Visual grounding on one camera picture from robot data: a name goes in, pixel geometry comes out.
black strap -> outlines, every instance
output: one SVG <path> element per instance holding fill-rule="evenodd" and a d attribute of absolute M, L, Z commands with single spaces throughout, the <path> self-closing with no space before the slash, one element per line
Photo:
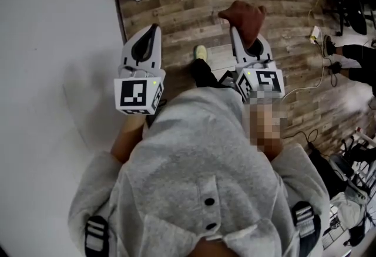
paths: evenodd
<path fill-rule="evenodd" d="M 299 257 L 307 257 L 320 237 L 321 221 L 308 202 L 298 202 L 293 210 L 294 225 L 299 231 Z"/>
<path fill-rule="evenodd" d="M 90 217 L 85 226 L 86 257 L 108 257 L 108 223 L 101 216 Z"/>

shoe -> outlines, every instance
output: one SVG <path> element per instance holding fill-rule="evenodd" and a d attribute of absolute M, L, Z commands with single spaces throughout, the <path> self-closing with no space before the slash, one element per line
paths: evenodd
<path fill-rule="evenodd" d="M 336 73 L 339 73 L 341 71 L 342 65 L 340 62 L 335 62 L 327 68 L 330 69 L 332 74 L 335 75 Z"/>
<path fill-rule="evenodd" d="M 203 59 L 207 63 L 207 50 L 203 45 L 197 45 L 193 49 L 193 59 Z"/>
<path fill-rule="evenodd" d="M 324 36 L 324 56 L 329 57 L 333 53 L 335 53 L 334 43 L 331 41 L 331 37 L 329 35 L 325 35 Z"/>

white marker cube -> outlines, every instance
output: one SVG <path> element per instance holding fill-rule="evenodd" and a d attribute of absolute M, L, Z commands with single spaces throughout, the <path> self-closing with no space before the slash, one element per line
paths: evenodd
<path fill-rule="evenodd" d="M 282 71 L 270 68 L 243 68 L 236 80 L 236 86 L 246 101 L 252 91 L 270 91 L 273 97 L 284 96 Z"/>
<path fill-rule="evenodd" d="M 160 77 L 115 79 L 115 106 L 124 114 L 154 114 L 163 92 Z"/>

wooden floor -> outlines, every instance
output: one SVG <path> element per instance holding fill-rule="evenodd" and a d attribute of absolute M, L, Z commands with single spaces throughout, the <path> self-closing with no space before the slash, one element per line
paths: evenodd
<path fill-rule="evenodd" d="M 217 77 L 226 69 L 232 69 L 236 61 L 230 44 L 229 24 L 218 18 L 218 11 L 231 5 L 234 0 L 119 0 L 126 36 L 129 39 L 139 29 L 158 23 L 163 35 L 163 68 L 167 72 L 164 97 L 171 99 L 180 92 L 194 87 L 187 72 L 195 45 L 203 44 L 209 51 L 209 64 Z M 320 0 L 318 7 L 308 12 L 317 0 L 243 0 L 250 4 L 264 5 L 267 17 L 261 34 L 268 40 L 273 58 L 282 69 L 286 93 L 298 87 L 316 86 L 321 77 L 320 67 L 311 67 L 309 60 L 321 62 L 318 46 L 308 41 L 312 26 L 318 25 L 323 33 L 335 34 L 338 22 L 323 15 Z M 314 90 L 300 90 L 285 99 L 287 124 L 282 135 L 297 131 L 307 134 L 318 129 L 314 144 L 324 154 L 338 150 L 340 141 L 348 137 L 356 126 L 373 132 L 373 111 L 349 112 L 341 98 L 355 83 L 338 77 L 333 88 L 331 77 L 325 71 L 321 86 Z M 302 145 L 302 135 L 294 139 Z"/>

electrical outlet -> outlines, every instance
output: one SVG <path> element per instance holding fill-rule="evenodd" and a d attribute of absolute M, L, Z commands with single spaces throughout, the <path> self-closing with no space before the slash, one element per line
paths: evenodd
<path fill-rule="evenodd" d="M 317 26 L 314 26 L 314 27 L 313 27 L 313 30 L 312 30 L 312 32 L 311 32 L 310 42 L 311 42 L 312 44 L 315 44 L 315 41 L 318 40 L 319 35 L 320 35 L 320 30 L 319 30 L 319 28 L 318 28 Z"/>

